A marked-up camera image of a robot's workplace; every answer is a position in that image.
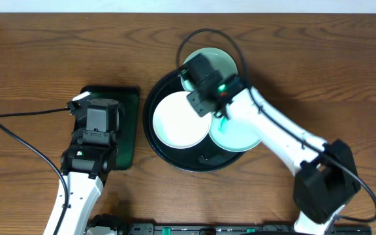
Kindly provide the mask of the mint green plate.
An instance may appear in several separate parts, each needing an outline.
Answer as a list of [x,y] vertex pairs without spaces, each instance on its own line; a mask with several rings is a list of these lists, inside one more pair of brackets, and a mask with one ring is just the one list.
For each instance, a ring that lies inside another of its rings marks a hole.
[[221,83],[225,83],[231,76],[238,74],[238,69],[234,59],[225,51],[218,48],[201,48],[191,53],[183,64],[189,63],[190,60],[198,54],[203,55],[208,62],[200,60],[194,63],[194,71],[197,71],[200,78],[207,77],[207,74],[218,71],[221,75]]
[[260,138],[246,124],[226,117],[212,117],[209,136],[217,146],[231,152],[247,151],[260,143]]

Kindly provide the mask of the white plate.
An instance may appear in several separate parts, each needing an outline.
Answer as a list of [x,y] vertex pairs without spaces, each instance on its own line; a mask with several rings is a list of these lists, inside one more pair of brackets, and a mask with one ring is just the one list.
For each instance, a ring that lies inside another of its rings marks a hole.
[[211,114],[200,117],[189,103],[188,94],[188,91],[171,93],[159,102],[153,112],[154,133],[168,147],[191,148],[209,133]]

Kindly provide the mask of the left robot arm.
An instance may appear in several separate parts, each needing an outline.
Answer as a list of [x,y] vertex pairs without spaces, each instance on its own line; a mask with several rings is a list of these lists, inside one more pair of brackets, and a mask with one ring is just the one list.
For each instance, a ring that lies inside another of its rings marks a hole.
[[112,99],[68,103],[76,117],[69,147],[61,156],[61,179],[45,234],[84,234],[119,153],[116,135],[122,105]]

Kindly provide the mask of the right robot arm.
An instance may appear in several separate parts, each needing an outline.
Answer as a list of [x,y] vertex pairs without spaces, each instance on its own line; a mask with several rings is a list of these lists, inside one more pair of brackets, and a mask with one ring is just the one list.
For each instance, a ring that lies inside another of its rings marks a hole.
[[222,75],[199,51],[186,59],[181,76],[193,87],[187,99],[199,116],[213,114],[245,125],[291,171],[293,200],[300,210],[294,230],[325,234],[361,190],[350,147],[341,140],[329,144],[299,127],[268,103],[248,77]]

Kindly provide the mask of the rectangular black tray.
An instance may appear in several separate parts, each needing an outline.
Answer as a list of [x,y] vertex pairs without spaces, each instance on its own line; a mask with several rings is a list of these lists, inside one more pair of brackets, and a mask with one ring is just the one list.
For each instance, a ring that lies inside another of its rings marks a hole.
[[73,141],[74,145],[98,148],[101,153],[105,149],[109,152],[103,157],[105,170],[126,170],[131,167],[134,153],[136,127],[138,123],[138,107],[140,92],[137,87],[114,87],[114,86],[86,86],[80,94],[88,91],[90,99],[113,99],[123,105],[123,115],[119,120],[119,131],[116,134],[115,146],[89,146],[82,143],[82,129],[75,121]]

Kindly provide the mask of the round black tray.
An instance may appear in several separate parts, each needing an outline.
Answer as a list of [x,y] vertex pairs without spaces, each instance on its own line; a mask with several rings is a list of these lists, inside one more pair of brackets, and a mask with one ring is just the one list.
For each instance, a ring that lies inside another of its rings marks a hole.
[[161,78],[149,93],[144,105],[143,126],[152,149],[169,164],[191,172],[211,172],[237,161],[245,151],[224,150],[214,143],[209,133],[199,144],[187,149],[171,148],[159,140],[153,130],[153,112],[162,99],[182,90],[183,86],[178,73],[172,71]]

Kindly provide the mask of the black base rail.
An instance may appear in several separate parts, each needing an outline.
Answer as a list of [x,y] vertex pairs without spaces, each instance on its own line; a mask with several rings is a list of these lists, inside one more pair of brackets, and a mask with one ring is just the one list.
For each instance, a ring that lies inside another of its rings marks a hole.
[[153,219],[123,219],[115,215],[96,215],[88,221],[83,235],[261,235],[294,234],[292,223],[263,224],[157,223]]

